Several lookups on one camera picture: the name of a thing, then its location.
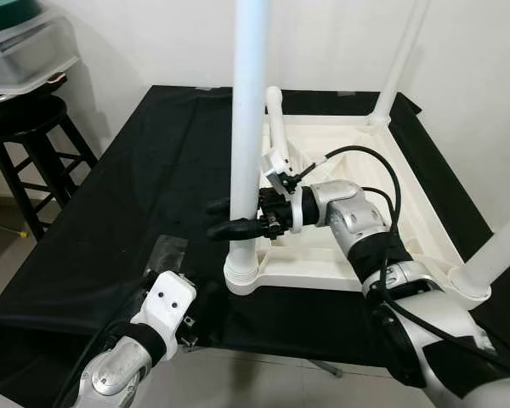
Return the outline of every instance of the floor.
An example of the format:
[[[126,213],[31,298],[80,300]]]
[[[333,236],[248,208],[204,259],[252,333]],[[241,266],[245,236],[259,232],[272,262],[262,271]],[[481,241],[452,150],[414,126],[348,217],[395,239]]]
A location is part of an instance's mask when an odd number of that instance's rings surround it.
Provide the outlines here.
[[[8,211],[0,209],[0,222],[20,228],[18,214]],[[35,245],[0,230],[0,292]],[[178,353],[141,384],[133,408],[434,407],[384,369],[338,366],[339,379],[301,359],[217,349]],[[0,395],[0,408],[11,407],[18,405]]]

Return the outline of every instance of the black stool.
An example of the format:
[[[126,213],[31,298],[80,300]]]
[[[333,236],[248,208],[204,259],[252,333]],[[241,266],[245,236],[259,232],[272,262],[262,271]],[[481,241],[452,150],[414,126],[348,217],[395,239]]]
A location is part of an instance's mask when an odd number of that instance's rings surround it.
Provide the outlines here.
[[[54,149],[47,132],[56,126],[62,128],[79,155],[60,153]],[[28,157],[14,165],[6,151],[6,142],[23,145]],[[71,162],[65,166],[60,159]],[[81,162],[93,168],[97,160],[68,117],[66,103],[61,98],[45,95],[11,99],[0,104],[0,169],[37,240],[50,226],[40,221],[37,214],[53,198],[61,208],[66,205],[77,188],[70,173]],[[19,173],[31,163],[34,163],[46,185],[21,181]],[[47,191],[49,194],[34,207],[26,190]]]

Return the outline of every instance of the black wire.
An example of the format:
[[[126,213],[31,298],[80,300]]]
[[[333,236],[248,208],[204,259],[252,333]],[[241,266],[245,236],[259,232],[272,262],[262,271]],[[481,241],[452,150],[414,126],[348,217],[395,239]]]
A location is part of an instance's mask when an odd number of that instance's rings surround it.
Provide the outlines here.
[[[397,224],[399,222],[399,216],[400,216],[401,195],[400,195],[399,179],[397,178],[397,175],[394,172],[393,168],[391,167],[389,162],[385,159],[385,157],[383,157],[382,155],[380,155],[378,152],[374,151],[373,149],[370,149],[365,146],[358,146],[358,145],[344,146],[344,147],[333,150],[332,152],[326,154],[325,157],[327,159],[330,159],[331,157],[334,157],[334,156],[339,155],[340,153],[343,153],[346,151],[365,152],[365,153],[377,158],[387,169],[389,176],[393,180],[394,193],[395,193],[395,205],[394,205],[394,211],[393,211],[393,214],[391,217],[392,223],[391,223],[389,232],[391,234],[398,234],[399,231],[397,228]],[[301,172],[299,174],[299,176],[302,175],[302,177],[304,177],[306,174],[313,171],[316,167],[317,167],[317,165],[315,163],[312,164],[310,167],[306,168],[303,172]],[[388,248],[386,248],[386,250],[385,250],[385,256],[383,257],[382,267],[380,269],[379,289],[382,294],[383,300],[385,300],[385,302],[387,302],[387,304],[389,305],[389,307],[391,309],[393,309],[395,312],[399,313],[400,315],[403,315],[406,319],[412,321],[413,323],[420,326],[422,329],[426,330],[427,332],[430,332],[430,333],[434,334],[435,336],[457,346],[458,348],[468,351],[469,353],[472,353],[474,355],[477,355],[479,358],[486,360],[496,366],[500,366],[501,368],[510,372],[510,364],[508,364],[507,362],[502,361],[502,359],[499,359],[498,357],[494,356],[493,354],[491,354],[481,348],[477,348],[476,346],[473,346],[471,343],[467,343],[460,338],[452,336],[450,333],[448,333],[446,331],[440,330],[438,327],[431,325],[427,321],[416,316],[415,314],[404,309],[402,306],[400,306],[398,303],[396,303],[394,301],[394,299],[391,298],[391,295],[388,292],[387,279],[386,279],[387,267],[388,267]]]
[[[393,202],[391,201],[391,197],[389,197],[389,194],[385,191],[381,191],[380,189],[376,189],[374,187],[361,187],[364,191],[370,191],[371,193],[376,193],[385,198],[385,201],[388,203],[388,209],[389,209],[389,217],[393,217],[394,208],[393,208]]]
[[[86,361],[86,358],[91,351],[91,348],[96,344],[97,340],[100,338],[100,336],[112,328],[114,328],[117,324],[120,324],[123,322],[123,320],[116,320],[113,321],[113,319],[122,311],[122,309],[125,307],[125,305],[131,300],[131,298],[138,292],[145,282],[145,279],[140,280],[139,283],[133,284],[133,288],[128,291],[127,296],[123,298],[123,300],[119,303],[117,308],[113,309],[111,313],[109,313],[106,316],[106,319],[104,321],[104,324],[91,336],[90,340],[88,341],[87,345],[83,349],[80,356],[77,358],[76,363],[71,368],[68,377],[66,380],[62,383],[62,387],[59,390],[59,393],[57,394],[57,397],[54,400],[54,403],[52,405],[52,408],[60,408],[62,403],[64,402],[64,398],[66,397],[72,382],[77,379],[77,376],[79,375],[79,370],[82,368],[82,366],[86,365],[88,361]]]

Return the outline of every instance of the white pole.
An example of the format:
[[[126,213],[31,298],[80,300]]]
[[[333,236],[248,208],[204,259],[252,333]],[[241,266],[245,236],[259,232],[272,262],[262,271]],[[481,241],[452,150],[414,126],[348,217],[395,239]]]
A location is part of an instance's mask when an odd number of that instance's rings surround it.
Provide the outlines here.
[[[393,106],[394,98],[397,94],[399,79],[402,71],[405,69],[406,62],[410,57],[411,51],[416,45],[417,36],[423,25],[423,19],[427,13],[430,0],[416,0],[410,13],[410,18],[406,24],[405,31],[402,34],[399,47],[395,53],[391,70],[388,73],[385,87],[377,99],[376,107],[370,115],[370,123],[389,123],[391,121],[389,112]]]
[[[269,0],[237,0],[232,107],[230,218],[257,215],[263,149],[264,77]],[[232,241],[224,274],[233,293],[248,294],[258,274],[255,240]]]
[[[461,268],[450,273],[453,285],[470,298],[486,298],[490,285],[510,266],[510,221]]]
[[[278,87],[266,89],[266,110],[269,113],[270,122],[270,144],[275,147],[284,160],[289,161],[289,149],[287,148],[287,137],[283,125],[283,111],[281,102],[283,95]]]

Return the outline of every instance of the black cloth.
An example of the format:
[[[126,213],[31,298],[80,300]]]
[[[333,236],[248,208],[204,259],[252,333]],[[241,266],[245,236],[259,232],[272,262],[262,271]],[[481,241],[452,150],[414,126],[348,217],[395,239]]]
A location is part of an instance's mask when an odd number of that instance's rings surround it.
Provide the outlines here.
[[[284,113],[365,115],[376,93],[285,91]],[[0,394],[50,406],[92,333],[144,272],[158,235],[189,240],[182,272],[217,282],[218,317],[200,345],[352,364],[382,364],[359,293],[224,289],[227,243],[205,237],[208,201],[230,185],[231,90],[153,87],[0,296]],[[461,255],[490,231],[399,94],[391,129]],[[476,311],[510,344],[510,273]]]

